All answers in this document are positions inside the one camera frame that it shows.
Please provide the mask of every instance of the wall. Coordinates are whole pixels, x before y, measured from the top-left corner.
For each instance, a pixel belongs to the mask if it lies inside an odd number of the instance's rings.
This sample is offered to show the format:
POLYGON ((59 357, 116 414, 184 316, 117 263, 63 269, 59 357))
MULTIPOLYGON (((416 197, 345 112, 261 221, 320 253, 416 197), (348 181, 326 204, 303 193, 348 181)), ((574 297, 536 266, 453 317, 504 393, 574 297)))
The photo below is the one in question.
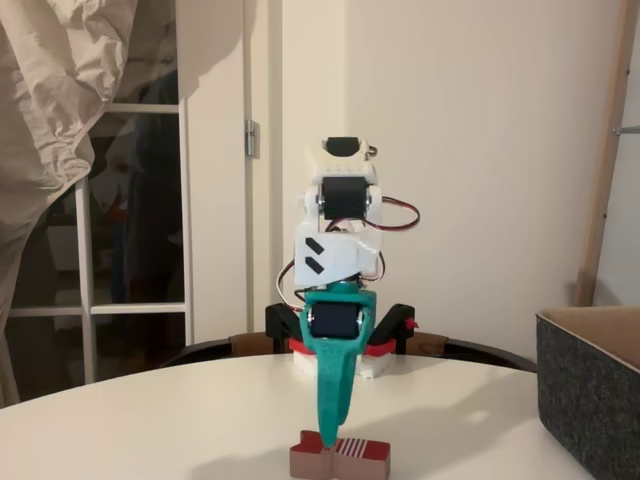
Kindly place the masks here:
POLYGON ((293 232, 309 184, 305 147, 345 132, 344 14, 342 0, 282 1, 284 263, 293 258, 293 232))
MULTIPOLYGON (((636 28, 624 126, 640 125, 640 28, 636 28)), ((595 305, 640 304, 640 135, 623 135, 607 210, 595 305)))
POLYGON ((304 145, 367 137, 383 191, 423 214, 385 237, 380 310, 410 303, 423 331, 534 356, 535 311, 577 277, 619 7, 282 0, 282 260, 304 145))
POLYGON ((193 282, 187 276, 185 300, 193 304, 187 328, 195 343, 247 324, 243 13, 237 0, 176 3, 182 191, 190 213, 183 228, 191 232, 184 251, 193 282))

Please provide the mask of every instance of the box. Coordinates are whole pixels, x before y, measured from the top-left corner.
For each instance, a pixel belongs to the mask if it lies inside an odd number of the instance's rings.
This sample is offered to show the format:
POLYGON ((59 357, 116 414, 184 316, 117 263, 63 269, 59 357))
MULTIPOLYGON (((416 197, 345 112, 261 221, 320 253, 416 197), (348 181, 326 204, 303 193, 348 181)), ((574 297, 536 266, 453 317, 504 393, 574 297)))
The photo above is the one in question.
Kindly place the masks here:
POLYGON ((538 408, 597 480, 640 479, 640 308, 537 316, 538 408))

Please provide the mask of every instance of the white curtain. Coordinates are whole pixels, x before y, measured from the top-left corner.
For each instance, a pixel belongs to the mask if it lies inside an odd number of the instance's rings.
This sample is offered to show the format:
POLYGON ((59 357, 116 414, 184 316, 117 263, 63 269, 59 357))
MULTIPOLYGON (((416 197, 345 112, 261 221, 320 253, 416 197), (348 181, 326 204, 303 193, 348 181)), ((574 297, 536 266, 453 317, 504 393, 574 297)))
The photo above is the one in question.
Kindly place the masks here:
POLYGON ((91 169, 87 132, 118 89, 136 4, 0 0, 0 392, 5 403, 16 401, 4 327, 20 256, 40 215, 91 169))

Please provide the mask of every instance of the cable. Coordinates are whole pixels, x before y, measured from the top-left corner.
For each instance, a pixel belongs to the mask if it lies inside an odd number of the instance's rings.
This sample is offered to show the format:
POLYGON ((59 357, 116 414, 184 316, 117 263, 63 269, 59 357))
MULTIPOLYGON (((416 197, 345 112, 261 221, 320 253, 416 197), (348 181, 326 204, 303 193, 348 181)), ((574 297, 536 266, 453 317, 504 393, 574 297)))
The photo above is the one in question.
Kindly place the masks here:
POLYGON ((289 307, 294 312, 301 312, 303 310, 302 307, 289 303, 289 301, 284 296, 284 292, 282 291, 282 279, 287 274, 287 272, 291 270, 291 267, 293 267, 293 263, 294 261, 291 260, 287 265, 282 267, 282 270, 280 270, 280 273, 278 274, 278 277, 276 279, 276 289, 278 290, 278 295, 280 295, 280 299, 287 307, 289 307))
MULTIPOLYGON (((413 227, 418 225, 418 223, 420 223, 420 210, 418 210, 414 205, 411 205, 410 203, 407 203, 407 202, 403 202, 402 200, 398 200, 397 198, 393 198, 393 197, 382 197, 382 203, 388 203, 390 205, 395 205, 397 207, 409 209, 416 214, 416 218, 414 218, 411 222, 405 223, 403 225, 379 225, 369 220, 360 220, 360 221, 369 227, 375 228, 377 230, 382 230, 385 232, 404 232, 412 229, 413 227)), ((327 225, 327 228, 325 229, 325 231, 327 232, 345 231, 345 229, 338 227, 338 224, 340 222, 347 221, 347 220, 356 220, 356 219, 338 218, 338 219, 332 220, 329 223, 329 225, 327 225)), ((374 277, 366 277, 363 275, 360 277, 362 280, 366 282, 371 282, 371 283, 379 282, 380 280, 382 280, 382 278, 384 277, 387 271, 387 263, 384 260, 384 255, 382 255, 382 252, 379 252, 378 261, 380 262, 380 269, 378 274, 374 277)), ((282 281, 284 279, 284 276, 289 272, 289 270, 291 270, 291 268, 293 268, 293 265, 294 265, 294 260, 291 260, 287 265, 285 265, 282 268, 282 270, 280 270, 280 273, 278 274, 278 277, 276 280, 276 288, 278 290, 278 295, 280 295, 280 299, 287 307, 289 307, 294 312, 301 312, 303 308, 298 305, 289 303, 289 301, 284 296, 284 292, 282 291, 282 281)), ((296 298, 304 302, 304 296, 301 294, 312 289, 313 288, 297 289, 294 291, 294 295, 296 296, 296 298)))
POLYGON ((355 219, 355 218, 338 218, 336 220, 332 220, 329 225, 327 226, 326 231, 334 231, 334 227, 336 225, 338 225, 340 222, 345 221, 345 220, 360 220, 361 222, 365 223, 366 225, 375 228, 377 230, 382 230, 383 232, 404 232, 407 230, 411 230, 413 227, 415 227, 416 225, 418 225, 418 223, 420 223, 420 210, 418 210, 417 207, 415 207, 414 205, 411 205, 408 202, 403 202, 402 200, 398 200, 397 198, 393 198, 393 197, 382 197, 382 203, 388 203, 390 205, 395 205, 397 207, 402 207, 402 208, 406 208, 408 210, 411 210, 413 213, 416 214, 416 218, 414 218, 411 222, 409 223, 405 223, 403 225, 379 225, 377 223, 373 223, 369 220, 366 219, 355 219))
POLYGON ((362 280, 365 280, 370 283, 376 283, 384 278, 384 274, 387 272, 387 263, 384 261, 384 255, 382 255, 382 252, 378 253, 378 261, 381 266, 381 268, 379 269, 379 273, 375 277, 365 277, 363 275, 361 277, 362 280))

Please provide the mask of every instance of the white door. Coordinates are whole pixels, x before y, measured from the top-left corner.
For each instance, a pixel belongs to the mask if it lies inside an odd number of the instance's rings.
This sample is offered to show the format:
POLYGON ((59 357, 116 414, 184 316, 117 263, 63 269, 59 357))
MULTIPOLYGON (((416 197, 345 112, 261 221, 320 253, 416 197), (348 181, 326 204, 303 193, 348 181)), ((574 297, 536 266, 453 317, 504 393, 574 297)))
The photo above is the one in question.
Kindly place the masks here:
POLYGON ((139 0, 88 178, 42 216, 7 338, 23 399, 247 328, 243 5, 139 0))

